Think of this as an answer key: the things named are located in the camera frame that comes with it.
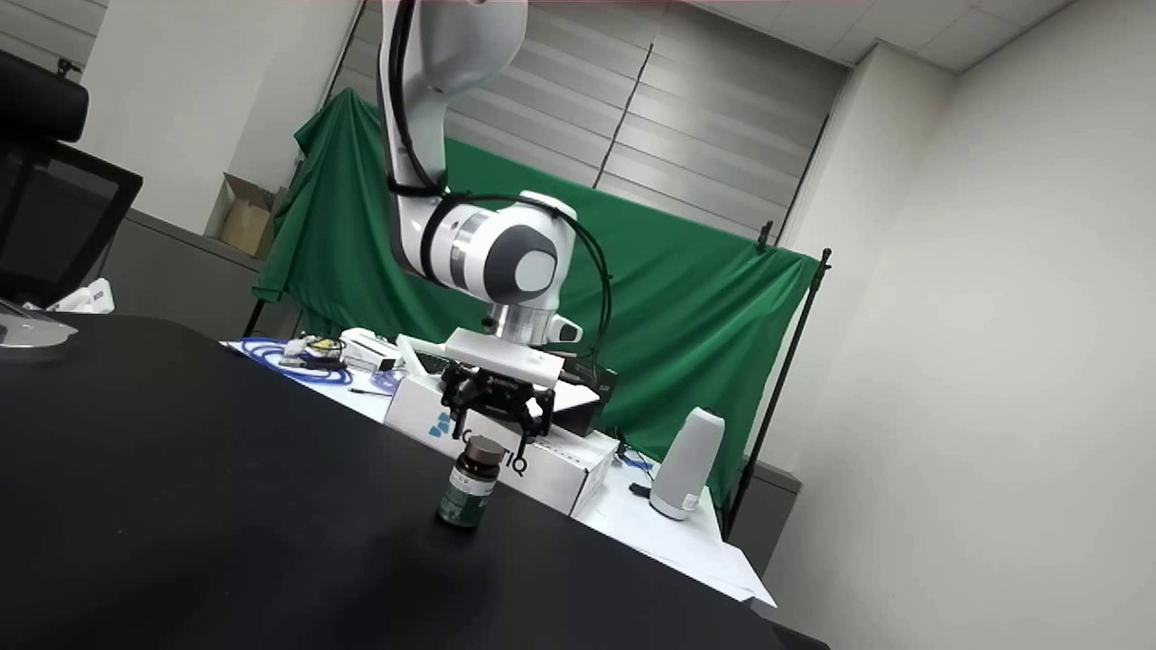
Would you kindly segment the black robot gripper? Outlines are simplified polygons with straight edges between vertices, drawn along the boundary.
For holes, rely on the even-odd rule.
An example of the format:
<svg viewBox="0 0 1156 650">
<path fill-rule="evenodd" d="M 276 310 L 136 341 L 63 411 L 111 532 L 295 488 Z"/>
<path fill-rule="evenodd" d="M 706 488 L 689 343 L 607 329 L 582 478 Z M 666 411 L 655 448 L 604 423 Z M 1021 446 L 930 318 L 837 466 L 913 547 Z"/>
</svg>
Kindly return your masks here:
<svg viewBox="0 0 1156 650">
<path fill-rule="evenodd" d="M 517 425 L 517 448 L 510 454 L 513 472 L 528 472 L 528 448 L 548 432 L 552 391 L 510 378 L 487 369 L 468 369 L 453 360 L 442 373 L 442 405 L 447 414 L 447 442 L 469 446 L 468 414 L 481 411 Z"/>
</svg>

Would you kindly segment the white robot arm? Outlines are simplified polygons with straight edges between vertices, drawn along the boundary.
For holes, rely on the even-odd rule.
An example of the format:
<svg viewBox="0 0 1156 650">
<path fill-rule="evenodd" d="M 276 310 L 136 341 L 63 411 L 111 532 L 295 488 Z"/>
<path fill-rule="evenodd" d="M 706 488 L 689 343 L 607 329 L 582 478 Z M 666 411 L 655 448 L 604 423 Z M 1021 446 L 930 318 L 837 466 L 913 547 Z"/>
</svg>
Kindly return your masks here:
<svg viewBox="0 0 1156 650">
<path fill-rule="evenodd" d="M 453 105 L 506 72 L 528 40 L 528 0 L 380 0 L 380 111 L 387 133 L 387 199 L 405 267 L 430 286 L 490 307 L 490 326 L 457 329 L 442 400 L 517 425 L 510 462 L 555 423 L 565 348 L 582 326 L 559 313 L 578 214 L 513 180 L 457 174 Z"/>
</svg>

